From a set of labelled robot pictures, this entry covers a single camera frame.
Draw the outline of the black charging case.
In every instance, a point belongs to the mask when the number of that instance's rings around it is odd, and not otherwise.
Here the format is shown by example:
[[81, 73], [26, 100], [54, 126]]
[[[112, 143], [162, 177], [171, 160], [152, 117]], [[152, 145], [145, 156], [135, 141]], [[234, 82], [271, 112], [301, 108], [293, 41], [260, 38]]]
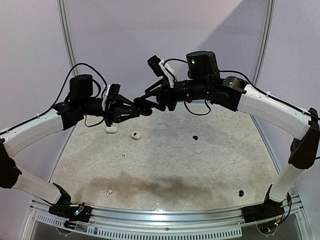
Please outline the black charging case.
[[137, 97], [133, 100], [132, 108], [140, 115], [148, 117], [153, 113], [152, 104], [149, 100]]

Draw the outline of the white oval charging case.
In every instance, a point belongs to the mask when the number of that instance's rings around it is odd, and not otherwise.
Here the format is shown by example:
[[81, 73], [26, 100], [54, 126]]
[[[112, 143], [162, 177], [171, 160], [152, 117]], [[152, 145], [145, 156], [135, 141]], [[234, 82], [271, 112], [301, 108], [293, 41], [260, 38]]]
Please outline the white oval charging case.
[[116, 126], [107, 126], [107, 127], [105, 128], [105, 132], [106, 132], [107, 134], [115, 134], [115, 133], [118, 132], [118, 128], [117, 128]]

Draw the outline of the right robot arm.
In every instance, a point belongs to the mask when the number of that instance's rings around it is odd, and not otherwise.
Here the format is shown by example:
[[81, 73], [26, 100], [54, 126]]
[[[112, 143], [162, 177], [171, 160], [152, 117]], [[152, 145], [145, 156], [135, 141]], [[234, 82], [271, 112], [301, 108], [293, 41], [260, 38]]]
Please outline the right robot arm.
[[320, 142], [317, 111], [299, 108], [259, 89], [238, 71], [222, 78], [212, 51], [188, 53], [185, 62], [188, 79], [178, 81], [167, 60], [151, 57], [147, 62], [149, 67], [163, 80], [146, 89], [134, 103], [141, 108], [173, 111], [178, 102], [203, 100], [206, 104], [256, 116], [291, 134], [288, 162], [258, 208], [262, 218], [269, 218], [282, 205], [300, 174], [316, 160]]

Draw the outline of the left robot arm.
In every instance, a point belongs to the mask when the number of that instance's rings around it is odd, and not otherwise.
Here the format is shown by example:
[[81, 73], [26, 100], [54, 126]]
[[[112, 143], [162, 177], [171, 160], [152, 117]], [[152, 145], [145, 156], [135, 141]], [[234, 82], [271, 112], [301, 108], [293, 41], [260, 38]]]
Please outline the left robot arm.
[[63, 102], [54, 104], [43, 115], [38, 115], [14, 129], [7, 129], [0, 139], [0, 186], [17, 189], [50, 203], [63, 216], [74, 213], [70, 195], [59, 185], [46, 182], [18, 168], [13, 157], [39, 140], [74, 127], [85, 116], [102, 117], [107, 127], [139, 116], [150, 116], [152, 109], [138, 105], [120, 95], [120, 85], [105, 87], [102, 97], [93, 96], [95, 80], [90, 74], [70, 79], [69, 93]]

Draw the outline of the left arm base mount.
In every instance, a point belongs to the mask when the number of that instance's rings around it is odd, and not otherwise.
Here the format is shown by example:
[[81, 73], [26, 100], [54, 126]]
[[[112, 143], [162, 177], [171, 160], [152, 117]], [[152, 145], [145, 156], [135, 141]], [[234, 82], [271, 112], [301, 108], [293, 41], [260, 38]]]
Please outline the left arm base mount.
[[53, 204], [49, 207], [48, 212], [52, 215], [63, 217], [70, 222], [88, 223], [93, 208], [85, 205], [85, 203], [70, 203], [70, 204]]

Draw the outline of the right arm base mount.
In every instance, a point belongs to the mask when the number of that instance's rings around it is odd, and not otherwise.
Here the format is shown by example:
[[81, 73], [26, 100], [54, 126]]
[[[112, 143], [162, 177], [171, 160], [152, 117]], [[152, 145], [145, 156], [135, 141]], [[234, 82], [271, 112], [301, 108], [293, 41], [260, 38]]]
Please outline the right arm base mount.
[[263, 203], [241, 208], [241, 216], [245, 223], [256, 222], [282, 215], [285, 212], [283, 201], [277, 202], [266, 198]]

